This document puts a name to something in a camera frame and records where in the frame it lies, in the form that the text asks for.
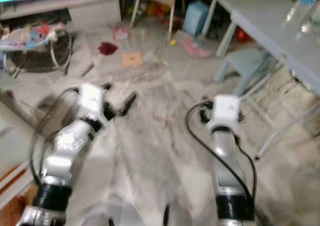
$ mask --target gray table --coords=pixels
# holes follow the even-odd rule
[[[257,5],[233,11],[231,20],[275,58],[294,70],[300,79],[312,87],[316,95],[320,95],[320,45],[316,42],[316,36],[301,36],[285,25],[285,18],[291,7],[291,2],[275,4],[268,8]],[[305,119],[310,113],[319,110],[319,107],[318,101],[288,125],[275,129],[260,149],[256,159],[263,155],[275,138]]]
[[[270,6],[283,5],[284,2],[289,1],[290,0],[212,0],[208,17],[205,21],[201,34],[202,36],[205,36],[207,34],[217,3],[219,3],[230,14],[233,14],[235,10],[243,11],[256,6],[268,9]],[[230,44],[236,27],[237,24],[232,21],[216,51],[217,56],[222,57],[225,55],[225,52],[227,51],[228,45]]]

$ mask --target red cloth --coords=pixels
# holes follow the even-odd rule
[[[109,42],[102,42],[98,49],[103,55],[111,55],[118,50],[118,47]]]

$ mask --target table leg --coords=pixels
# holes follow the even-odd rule
[[[213,13],[215,11],[215,7],[216,7],[216,2],[217,0],[212,0],[211,2],[211,5],[210,5],[210,9],[209,9],[209,13],[208,13],[208,16],[205,20],[205,23],[204,23],[204,26],[203,26],[203,29],[202,29],[202,32],[201,32],[201,35],[203,37],[205,37],[209,31],[209,28],[210,28],[210,24],[211,24],[211,20],[212,20],[212,17],[213,17]]]
[[[307,116],[309,116],[311,113],[313,113],[315,110],[317,110],[320,107],[320,101],[316,103],[314,106],[312,106],[309,110],[307,110],[303,115],[299,116],[298,118],[294,119],[289,123],[288,125],[284,126],[282,129],[279,129],[275,131],[264,143],[262,148],[260,149],[259,153],[256,155],[255,160],[259,160],[262,155],[265,153],[265,151],[271,146],[271,143],[282,133],[289,130],[292,126],[294,126],[296,123],[298,123],[301,120],[304,120]]]
[[[230,41],[234,35],[234,32],[236,30],[236,23],[234,21],[232,21],[228,27],[228,30],[226,31],[219,47],[218,50],[216,50],[216,55],[218,57],[223,57],[228,49],[228,46],[230,44]]]

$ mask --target blue box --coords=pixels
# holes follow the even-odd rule
[[[197,0],[190,3],[184,19],[183,30],[193,36],[199,35],[205,24],[208,12],[209,7],[202,1]]]

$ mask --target tiled floor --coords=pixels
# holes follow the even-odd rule
[[[107,97],[116,105],[133,90],[139,94],[129,114],[112,121],[97,138],[69,204],[68,226],[79,225],[85,213],[111,193],[133,202],[145,225],[162,225],[164,207],[174,199],[188,208],[195,226],[215,225],[212,158],[187,134],[184,116],[203,96],[230,93],[238,79],[214,83],[212,78],[223,59],[191,58],[179,43],[167,44],[166,28],[152,19],[139,24],[132,35],[132,48],[143,54],[140,67],[122,68],[120,51],[111,56],[99,54],[99,44],[113,40],[112,29],[102,27],[78,32],[68,76],[60,72],[21,74],[17,81],[8,78],[6,83],[1,76],[0,86],[15,89],[18,99],[31,107],[39,106],[50,94],[87,81],[113,82],[114,90]],[[218,45],[205,44],[213,52]],[[90,64],[93,69],[80,77]],[[288,79],[288,70],[283,68],[254,96],[279,126],[291,120],[283,104],[297,115],[315,100],[295,83],[280,87]],[[242,145],[254,157],[271,128],[247,103],[241,108],[245,115],[240,126]],[[192,125],[209,141],[197,120]],[[318,139],[299,124],[256,163],[257,206],[272,225],[320,225],[319,158]],[[245,168],[251,187],[251,172]]]

